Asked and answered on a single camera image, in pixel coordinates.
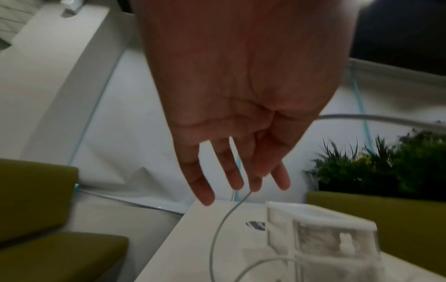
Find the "skin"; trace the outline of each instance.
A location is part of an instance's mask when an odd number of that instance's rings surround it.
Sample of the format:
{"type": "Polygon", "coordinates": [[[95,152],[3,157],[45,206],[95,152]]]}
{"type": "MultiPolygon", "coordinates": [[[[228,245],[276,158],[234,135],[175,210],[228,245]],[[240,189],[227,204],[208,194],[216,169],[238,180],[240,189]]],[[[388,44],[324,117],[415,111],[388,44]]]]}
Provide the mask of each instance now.
{"type": "Polygon", "coordinates": [[[178,163],[210,205],[199,145],[210,140],[235,190],[271,174],[286,190],[282,159],[339,85],[359,11],[354,0],[133,0],[178,163]]]}

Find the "floor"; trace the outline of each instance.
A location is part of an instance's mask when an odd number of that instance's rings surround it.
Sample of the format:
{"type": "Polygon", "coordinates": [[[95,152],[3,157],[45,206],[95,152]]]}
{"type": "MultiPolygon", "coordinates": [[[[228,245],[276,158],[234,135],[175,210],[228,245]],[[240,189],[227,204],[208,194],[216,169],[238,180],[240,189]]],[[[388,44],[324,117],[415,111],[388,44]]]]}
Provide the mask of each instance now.
{"type": "Polygon", "coordinates": [[[69,231],[129,238],[127,258],[118,282],[132,282],[146,266],[181,215],[76,191],[65,227],[69,231]]]}

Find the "green sofa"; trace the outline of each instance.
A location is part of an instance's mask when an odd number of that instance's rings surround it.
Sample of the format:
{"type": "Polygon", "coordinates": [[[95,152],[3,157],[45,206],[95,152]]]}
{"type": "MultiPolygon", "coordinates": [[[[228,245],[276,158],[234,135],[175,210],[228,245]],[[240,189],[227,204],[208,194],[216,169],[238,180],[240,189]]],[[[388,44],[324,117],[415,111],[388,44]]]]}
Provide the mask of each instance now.
{"type": "Polygon", "coordinates": [[[0,159],[0,281],[110,281],[126,237],[57,232],[77,179],[73,167],[0,159]]]}
{"type": "Polygon", "coordinates": [[[446,203],[320,191],[307,203],[374,221],[382,251],[446,276],[446,203]]]}

